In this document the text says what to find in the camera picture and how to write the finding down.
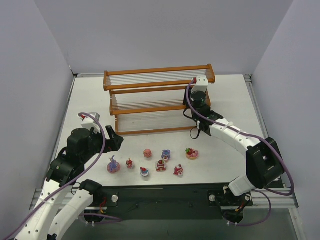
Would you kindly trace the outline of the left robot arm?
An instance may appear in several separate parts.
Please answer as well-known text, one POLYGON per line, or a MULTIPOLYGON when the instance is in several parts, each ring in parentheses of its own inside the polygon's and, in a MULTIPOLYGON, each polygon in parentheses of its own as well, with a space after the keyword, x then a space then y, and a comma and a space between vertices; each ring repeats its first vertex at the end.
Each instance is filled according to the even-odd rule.
POLYGON ((85 128, 73 130, 67 138, 67 145, 50 164, 49 171, 38 201, 27 216, 16 235, 17 240, 59 240, 77 219, 80 213, 93 202, 94 193, 102 186, 92 180, 76 196, 60 209, 63 200, 73 185, 88 172, 86 163, 94 156, 117 152, 123 143, 111 126, 102 130, 94 123, 85 128))

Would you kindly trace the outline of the pink bear with cream hat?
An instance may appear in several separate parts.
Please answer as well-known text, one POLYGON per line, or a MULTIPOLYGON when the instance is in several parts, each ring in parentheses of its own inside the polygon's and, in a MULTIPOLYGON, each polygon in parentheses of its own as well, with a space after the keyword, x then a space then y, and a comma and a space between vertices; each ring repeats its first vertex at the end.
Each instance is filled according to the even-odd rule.
POLYGON ((184 169, 182 167, 181 164, 178 164, 175 166, 174 168, 174 173, 173 173, 175 176, 178 176, 178 177, 182 177, 183 174, 184 174, 184 169))

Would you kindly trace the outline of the purple bunny holding cake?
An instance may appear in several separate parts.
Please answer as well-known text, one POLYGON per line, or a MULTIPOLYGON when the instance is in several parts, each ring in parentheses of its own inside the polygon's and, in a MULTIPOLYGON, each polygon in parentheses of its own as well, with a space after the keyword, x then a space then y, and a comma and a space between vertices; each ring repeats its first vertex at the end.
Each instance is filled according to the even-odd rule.
POLYGON ((171 151, 169 149, 164 149, 161 155, 162 160, 167 163, 171 159, 171 151))

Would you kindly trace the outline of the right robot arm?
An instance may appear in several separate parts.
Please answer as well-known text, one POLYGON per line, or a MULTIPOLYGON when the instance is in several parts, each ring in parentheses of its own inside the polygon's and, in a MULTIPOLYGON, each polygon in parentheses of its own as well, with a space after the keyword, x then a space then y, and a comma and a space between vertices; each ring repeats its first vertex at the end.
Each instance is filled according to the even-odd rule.
POLYGON ((272 187, 285 173, 279 147, 263 138, 250 92, 197 108, 200 161, 189 162, 183 184, 225 184, 236 197, 272 187))

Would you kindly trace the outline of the strawberry bear tart toy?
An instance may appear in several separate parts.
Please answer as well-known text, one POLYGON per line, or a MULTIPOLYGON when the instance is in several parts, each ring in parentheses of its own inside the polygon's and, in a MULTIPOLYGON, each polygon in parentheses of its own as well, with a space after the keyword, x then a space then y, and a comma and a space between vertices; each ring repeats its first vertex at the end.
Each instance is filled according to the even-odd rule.
POLYGON ((189 160, 195 160, 199 157, 199 151, 193 148, 186 148, 185 156, 189 160))

